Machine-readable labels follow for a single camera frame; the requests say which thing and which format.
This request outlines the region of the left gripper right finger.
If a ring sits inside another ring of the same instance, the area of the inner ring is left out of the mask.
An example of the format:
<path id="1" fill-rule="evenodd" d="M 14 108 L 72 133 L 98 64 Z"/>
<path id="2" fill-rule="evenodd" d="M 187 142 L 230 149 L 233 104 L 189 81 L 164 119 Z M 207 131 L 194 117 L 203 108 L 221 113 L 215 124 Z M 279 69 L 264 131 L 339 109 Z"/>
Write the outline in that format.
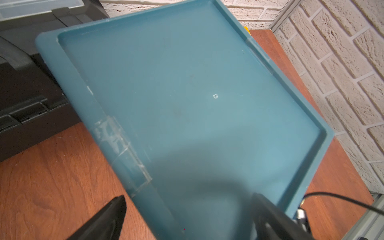
<path id="1" fill-rule="evenodd" d="M 301 208 L 292 219 L 262 194 L 253 194 L 252 210 L 259 240 L 314 239 L 306 212 Z"/>

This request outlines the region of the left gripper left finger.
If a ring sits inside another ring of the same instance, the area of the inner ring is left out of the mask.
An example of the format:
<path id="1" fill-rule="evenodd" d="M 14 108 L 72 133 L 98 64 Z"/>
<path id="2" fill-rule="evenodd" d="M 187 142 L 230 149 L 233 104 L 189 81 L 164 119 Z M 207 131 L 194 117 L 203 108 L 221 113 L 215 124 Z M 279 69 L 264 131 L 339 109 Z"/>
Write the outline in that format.
<path id="1" fill-rule="evenodd" d="M 123 228 L 126 211 L 125 197 L 123 195 L 115 197 L 68 239 L 118 240 Z"/>

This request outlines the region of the teal drawer cabinet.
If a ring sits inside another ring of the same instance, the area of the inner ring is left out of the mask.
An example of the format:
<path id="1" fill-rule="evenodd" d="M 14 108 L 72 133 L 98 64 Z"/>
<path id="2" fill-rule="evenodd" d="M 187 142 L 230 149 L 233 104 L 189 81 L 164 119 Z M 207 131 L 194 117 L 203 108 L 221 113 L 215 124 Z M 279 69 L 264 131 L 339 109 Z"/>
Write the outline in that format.
<path id="1" fill-rule="evenodd" d="M 254 193 L 293 218 L 334 135 L 220 1 L 36 47 L 158 240 L 254 240 Z"/>

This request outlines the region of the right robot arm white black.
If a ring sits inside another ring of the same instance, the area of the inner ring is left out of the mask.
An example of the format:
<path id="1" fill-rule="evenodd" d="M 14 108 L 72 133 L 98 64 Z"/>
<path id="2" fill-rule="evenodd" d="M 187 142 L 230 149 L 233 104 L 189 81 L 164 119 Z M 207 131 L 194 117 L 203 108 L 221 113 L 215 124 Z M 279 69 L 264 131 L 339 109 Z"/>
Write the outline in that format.
<path id="1" fill-rule="evenodd" d="M 369 240 L 384 238 L 384 200 L 372 197 L 353 200 L 337 194 L 314 192 L 306 194 L 300 207 L 306 211 L 312 235 L 316 240 L 341 240 L 368 236 Z"/>

